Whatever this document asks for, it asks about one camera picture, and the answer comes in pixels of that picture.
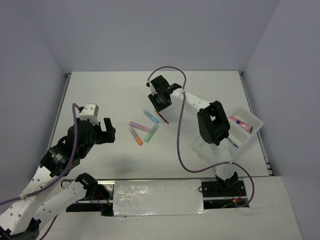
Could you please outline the red gel pen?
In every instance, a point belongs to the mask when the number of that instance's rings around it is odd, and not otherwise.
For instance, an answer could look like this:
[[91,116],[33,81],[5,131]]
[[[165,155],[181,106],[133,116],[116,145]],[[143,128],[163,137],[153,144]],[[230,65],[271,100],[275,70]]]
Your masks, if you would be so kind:
[[167,124],[169,125],[170,123],[163,117],[163,115],[159,112],[157,112],[157,114],[159,115],[159,117]]

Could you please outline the orange highlighter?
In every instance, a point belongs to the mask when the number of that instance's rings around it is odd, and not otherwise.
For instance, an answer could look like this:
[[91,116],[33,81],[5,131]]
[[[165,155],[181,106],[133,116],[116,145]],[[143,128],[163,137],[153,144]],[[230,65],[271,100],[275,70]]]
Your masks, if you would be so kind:
[[139,145],[139,146],[142,146],[143,145],[143,141],[141,140],[141,138],[139,137],[138,133],[136,132],[136,130],[130,126],[129,128],[129,131],[131,133],[131,135],[134,137],[136,143]]

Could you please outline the light blue gel pen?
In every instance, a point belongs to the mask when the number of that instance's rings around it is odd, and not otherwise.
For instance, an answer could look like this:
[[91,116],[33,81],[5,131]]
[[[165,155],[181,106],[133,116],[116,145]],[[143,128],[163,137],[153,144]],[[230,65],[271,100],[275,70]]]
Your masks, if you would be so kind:
[[239,146],[236,143],[234,143],[230,138],[228,140],[234,147],[236,147],[237,149],[239,148]]

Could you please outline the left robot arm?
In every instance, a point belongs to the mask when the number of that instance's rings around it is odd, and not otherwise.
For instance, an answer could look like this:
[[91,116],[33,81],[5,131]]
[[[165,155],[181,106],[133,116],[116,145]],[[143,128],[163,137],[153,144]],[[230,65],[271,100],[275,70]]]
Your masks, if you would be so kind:
[[85,200],[108,201],[111,193],[88,173],[78,175],[65,189],[51,198],[49,184],[58,177],[66,177],[80,164],[94,145],[113,143],[116,130],[109,118],[104,118],[106,130],[98,123],[76,120],[57,145],[51,147],[17,201],[0,216],[2,240],[35,240],[51,220],[71,204]]

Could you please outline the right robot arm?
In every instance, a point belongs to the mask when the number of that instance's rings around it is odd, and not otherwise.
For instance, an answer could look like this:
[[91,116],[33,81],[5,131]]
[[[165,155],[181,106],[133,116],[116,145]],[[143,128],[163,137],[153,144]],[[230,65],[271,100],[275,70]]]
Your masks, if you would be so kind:
[[[219,101],[206,101],[185,90],[185,85],[177,83],[169,84],[159,75],[154,79],[148,79],[146,86],[150,88],[151,94],[148,99],[157,112],[175,105],[180,107],[177,127],[176,150],[177,157],[182,168],[193,174],[202,173],[207,170],[215,170],[217,190],[223,196],[230,195],[239,181],[235,170],[235,163],[229,149],[229,130],[231,128],[228,117]],[[199,170],[191,170],[185,166],[180,151],[180,134],[184,111],[191,113],[197,118],[200,138],[209,145],[213,153],[210,166]]]

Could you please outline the blue highlighter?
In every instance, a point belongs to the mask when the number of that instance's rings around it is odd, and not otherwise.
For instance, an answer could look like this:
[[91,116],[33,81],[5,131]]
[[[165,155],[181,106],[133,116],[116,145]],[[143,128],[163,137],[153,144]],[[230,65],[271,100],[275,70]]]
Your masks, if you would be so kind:
[[155,117],[153,116],[148,110],[146,109],[143,109],[142,110],[143,114],[148,117],[153,123],[155,124],[158,124],[160,121]]

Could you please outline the purple highlighter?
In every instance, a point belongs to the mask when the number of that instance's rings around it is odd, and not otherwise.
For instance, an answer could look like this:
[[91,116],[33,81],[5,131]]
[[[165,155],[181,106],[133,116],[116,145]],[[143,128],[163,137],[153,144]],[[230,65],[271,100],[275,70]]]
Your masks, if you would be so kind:
[[129,122],[129,125],[130,125],[131,127],[133,127],[133,128],[136,128],[136,129],[138,129],[138,130],[144,131],[144,132],[146,132],[146,133],[148,133],[148,132],[151,130],[150,128],[148,128],[148,127],[146,127],[146,126],[144,126],[144,125],[141,125],[141,124],[139,124],[139,123],[136,123],[136,122],[134,122],[134,121],[130,121],[130,122]]

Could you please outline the green highlighter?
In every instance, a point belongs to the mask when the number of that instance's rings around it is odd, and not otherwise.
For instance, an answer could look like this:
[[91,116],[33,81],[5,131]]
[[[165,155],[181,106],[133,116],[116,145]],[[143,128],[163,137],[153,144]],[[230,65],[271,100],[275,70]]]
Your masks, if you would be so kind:
[[156,133],[156,131],[158,130],[158,128],[159,128],[159,125],[158,125],[158,124],[155,124],[155,125],[150,129],[150,131],[147,133],[147,135],[146,135],[145,138],[144,138],[144,141],[145,141],[146,143],[148,143],[148,142],[152,139],[153,135]]

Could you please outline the silver foil tape sheet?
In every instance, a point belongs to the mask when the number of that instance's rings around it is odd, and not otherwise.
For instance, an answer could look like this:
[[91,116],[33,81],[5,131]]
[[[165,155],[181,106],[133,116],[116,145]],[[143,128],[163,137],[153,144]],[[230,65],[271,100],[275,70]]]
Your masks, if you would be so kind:
[[204,214],[199,179],[116,181],[113,213],[118,217]]

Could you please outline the clear plastic organizer tray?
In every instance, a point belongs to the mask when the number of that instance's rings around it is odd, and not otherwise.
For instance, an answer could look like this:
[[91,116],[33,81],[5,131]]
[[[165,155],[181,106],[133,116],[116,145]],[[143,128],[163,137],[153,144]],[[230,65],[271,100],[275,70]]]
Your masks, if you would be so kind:
[[[234,116],[253,127],[251,133],[245,131],[241,126],[232,121],[229,117]],[[219,146],[206,143],[201,137],[196,138],[191,144],[191,149],[209,165],[219,162],[245,162],[256,158],[260,153],[258,149],[260,143],[258,140],[258,131],[264,125],[264,122],[252,114],[248,109],[243,107],[235,107],[227,113],[230,124],[229,137],[227,145],[223,148],[221,143]],[[239,148],[234,147],[230,142],[231,139]]]

